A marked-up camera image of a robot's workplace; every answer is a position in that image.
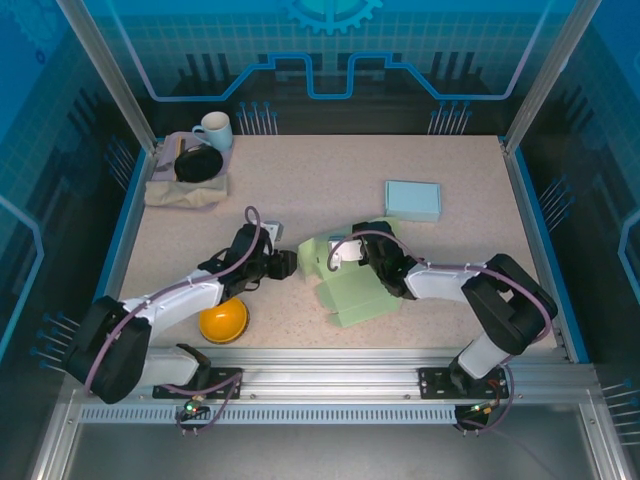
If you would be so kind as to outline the light green cloth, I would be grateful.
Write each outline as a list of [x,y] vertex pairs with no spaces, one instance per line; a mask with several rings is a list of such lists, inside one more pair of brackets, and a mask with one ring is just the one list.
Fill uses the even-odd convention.
[[298,272],[313,286],[320,304],[330,314],[329,322],[338,327],[355,324],[396,312],[402,300],[392,296],[374,271],[357,261],[343,262],[336,272],[327,269],[329,238],[343,237],[351,226],[325,232],[298,246]]

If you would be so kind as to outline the light blue paper box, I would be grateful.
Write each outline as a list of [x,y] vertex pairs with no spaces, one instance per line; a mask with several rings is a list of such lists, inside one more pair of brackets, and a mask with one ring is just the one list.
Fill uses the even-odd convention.
[[385,215],[413,222],[437,223],[442,211],[438,183],[385,182]]

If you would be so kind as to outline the orange bowl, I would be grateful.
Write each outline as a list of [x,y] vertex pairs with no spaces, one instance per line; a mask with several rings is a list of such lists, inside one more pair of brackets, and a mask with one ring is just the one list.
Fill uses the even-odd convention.
[[249,310],[238,298],[199,313],[199,331],[207,341],[214,344],[229,344],[238,340],[249,323]]

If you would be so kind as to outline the beige cloth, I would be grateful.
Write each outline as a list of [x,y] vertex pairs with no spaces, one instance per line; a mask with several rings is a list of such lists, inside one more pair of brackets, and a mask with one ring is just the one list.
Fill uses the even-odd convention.
[[227,198],[228,177],[221,175],[200,183],[149,181],[144,201],[147,206],[196,209]]

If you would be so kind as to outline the black round bowl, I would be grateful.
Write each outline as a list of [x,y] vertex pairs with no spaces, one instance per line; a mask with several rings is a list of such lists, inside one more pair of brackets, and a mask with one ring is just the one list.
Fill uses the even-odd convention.
[[224,159],[213,147],[194,146],[178,156],[174,173],[178,182],[202,183],[216,177],[222,170]]

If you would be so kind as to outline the light blue ceramic mug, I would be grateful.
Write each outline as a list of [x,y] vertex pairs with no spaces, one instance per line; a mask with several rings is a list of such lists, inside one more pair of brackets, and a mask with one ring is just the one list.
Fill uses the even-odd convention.
[[204,115],[199,125],[192,128],[193,135],[207,146],[220,152],[228,151],[233,145],[233,133],[229,116],[221,111]]

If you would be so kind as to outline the aluminium frame rail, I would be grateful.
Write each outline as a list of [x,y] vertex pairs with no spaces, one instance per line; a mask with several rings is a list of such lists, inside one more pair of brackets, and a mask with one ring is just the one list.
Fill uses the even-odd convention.
[[[214,366],[244,371],[242,403],[417,403],[417,370],[446,367],[458,350],[204,348]],[[581,404],[602,393],[591,364],[559,348],[533,349],[509,362],[516,405]]]

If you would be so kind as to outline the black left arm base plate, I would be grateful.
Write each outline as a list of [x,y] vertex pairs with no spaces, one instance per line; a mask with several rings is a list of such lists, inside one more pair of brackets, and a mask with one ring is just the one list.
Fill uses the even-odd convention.
[[236,367],[199,369],[194,377],[184,385],[166,388],[153,387],[154,399],[187,399],[199,395],[207,400],[223,400],[228,394],[231,399],[240,398],[243,370]]

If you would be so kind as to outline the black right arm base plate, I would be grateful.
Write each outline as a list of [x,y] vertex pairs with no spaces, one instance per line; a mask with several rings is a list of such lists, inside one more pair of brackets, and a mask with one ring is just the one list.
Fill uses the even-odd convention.
[[424,367],[417,370],[418,387],[423,400],[508,399],[506,372],[497,367],[481,379],[454,375],[448,367]]

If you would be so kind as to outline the aluminium frame post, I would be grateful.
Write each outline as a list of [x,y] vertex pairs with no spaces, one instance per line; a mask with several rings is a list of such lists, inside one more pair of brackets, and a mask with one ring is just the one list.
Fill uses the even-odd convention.
[[576,0],[503,140],[503,152],[507,156],[515,154],[601,2]]
[[148,154],[156,152],[157,140],[114,56],[82,0],[56,0],[70,27],[90,58],[111,97]]

